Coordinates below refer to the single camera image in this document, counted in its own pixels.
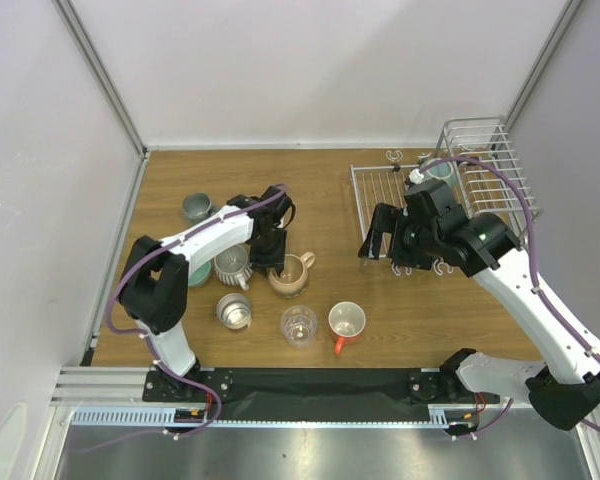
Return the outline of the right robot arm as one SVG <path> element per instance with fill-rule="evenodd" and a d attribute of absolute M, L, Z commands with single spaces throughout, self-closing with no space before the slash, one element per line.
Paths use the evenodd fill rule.
<path fill-rule="evenodd" d="M 407 189 L 404 207 L 375 205 L 358 252 L 376 260 L 382 239 L 399 267 L 430 270 L 437 260 L 459 268 L 516 321 L 541 358 L 517 361 L 461 349 L 440 367 L 442 394 L 462 402 L 474 392 L 529 403 L 546 422 L 570 430 L 600 404 L 600 339 L 555 295 L 497 215 L 470 218 L 450 187 L 426 180 Z"/>

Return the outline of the orange mug white inside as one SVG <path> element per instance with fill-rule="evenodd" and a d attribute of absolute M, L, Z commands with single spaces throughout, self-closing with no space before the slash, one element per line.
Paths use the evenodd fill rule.
<path fill-rule="evenodd" d="M 343 301 L 334 305 L 328 315 L 334 354 L 340 355 L 345 346 L 354 344 L 366 327 L 366 314 L 356 303 Z"/>

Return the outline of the aluminium front rail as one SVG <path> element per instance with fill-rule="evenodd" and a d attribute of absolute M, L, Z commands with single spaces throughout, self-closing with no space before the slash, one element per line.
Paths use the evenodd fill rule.
<path fill-rule="evenodd" d="M 475 404 L 430 405 L 425 421 L 407 422 L 281 422 L 225 421 L 219 394 L 201 383 L 179 384 L 155 367 L 65 367 L 52 394 L 55 406 L 67 408 L 75 426 L 138 426 L 189 430 L 213 427 L 314 429 L 440 429 L 477 432 L 502 412 L 524 409 L 521 402 L 491 393 L 474 395 Z"/>

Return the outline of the grey metallic cup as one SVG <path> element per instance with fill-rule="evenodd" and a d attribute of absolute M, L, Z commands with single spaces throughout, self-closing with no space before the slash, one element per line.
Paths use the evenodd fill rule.
<path fill-rule="evenodd" d="M 199 223 L 212 216 L 215 212 L 215 207 L 209 195 L 197 192 L 184 198 L 182 210 L 184 217 L 188 221 Z"/>

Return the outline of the beige ceramic mug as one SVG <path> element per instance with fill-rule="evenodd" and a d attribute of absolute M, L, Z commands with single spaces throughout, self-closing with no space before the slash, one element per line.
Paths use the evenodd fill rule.
<path fill-rule="evenodd" d="M 309 269 L 315 260 L 316 255 L 313 252 L 305 252 L 300 256 L 286 254 L 280 273 L 274 268 L 268 270 L 267 278 L 273 291 L 284 298 L 300 295 L 308 286 Z"/>

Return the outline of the teal small cup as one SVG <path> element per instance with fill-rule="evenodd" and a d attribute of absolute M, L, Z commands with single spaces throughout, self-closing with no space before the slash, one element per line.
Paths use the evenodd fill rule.
<path fill-rule="evenodd" d="M 195 288 L 202 286 L 209 279 L 212 271 L 212 264 L 210 261 L 202 264 L 198 269 L 196 269 L 188 279 L 188 286 L 190 288 Z"/>

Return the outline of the white ribbed ceramic mug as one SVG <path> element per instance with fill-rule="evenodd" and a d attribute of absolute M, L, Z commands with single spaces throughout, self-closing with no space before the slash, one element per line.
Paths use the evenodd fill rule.
<path fill-rule="evenodd" d="M 248 281 L 253 274 L 249 254 L 241 245 L 232 246 L 213 259 L 214 272 L 224 285 L 249 290 Z"/>

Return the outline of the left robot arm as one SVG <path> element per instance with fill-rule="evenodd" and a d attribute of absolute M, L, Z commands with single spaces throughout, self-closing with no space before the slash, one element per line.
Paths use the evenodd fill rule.
<path fill-rule="evenodd" d="M 249 246 L 248 263 L 263 275 L 284 267 L 287 232 L 282 223 L 295 205 L 284 184 L 269 186 L 260 196 L 237 195 L 208 219 L 170 237 L 142 236 L 132 245 L 119 283 L 107 306 L 119 303 L 135 322 L 117 334 L 143 337 L 168 373 L 165 389 L 178 400 L 193 398 L 200 387 L 200 362 L 182 326 L 188 282 L 202 264 L 236 245 Z"/>

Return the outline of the clear glass tumbler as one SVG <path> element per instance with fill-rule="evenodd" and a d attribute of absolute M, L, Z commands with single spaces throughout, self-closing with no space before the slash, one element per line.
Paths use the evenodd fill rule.
<path fill-rule="evenodd" d="M 282 314 L 280 328 L 290 345 L 307 347 L 316 335 L 318 319 L 311 308 L 303 305 L 292 306 Z"/>

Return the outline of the small steel cup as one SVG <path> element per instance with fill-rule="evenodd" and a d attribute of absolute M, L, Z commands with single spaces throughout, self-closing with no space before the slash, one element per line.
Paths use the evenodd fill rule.
<path fill-rule="evenodd" d="M 251 304 L 246 296 L 239 293 L 223 296 L 217 304 L 216 315 L 225 327 L 234 332 L 246 330 L 252 323 Z"/>

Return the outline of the speckled teal ceramic mug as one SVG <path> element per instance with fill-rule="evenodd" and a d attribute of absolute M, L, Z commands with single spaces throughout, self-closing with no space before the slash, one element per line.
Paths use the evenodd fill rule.
<path fill-rule="evenodd" d="M 440 163 L 437 164 L 426 171 L 424 168 L 432 163 L 435 163 L 436 159 L 429 159 L 422 163 L 420 167 L 420 172 L 423 174 L 425 180 L 436 179 L 444 181 L 445 183 L 451 185 L 454 180 L 454 172 L 453 168 L 449 163 Z"/>

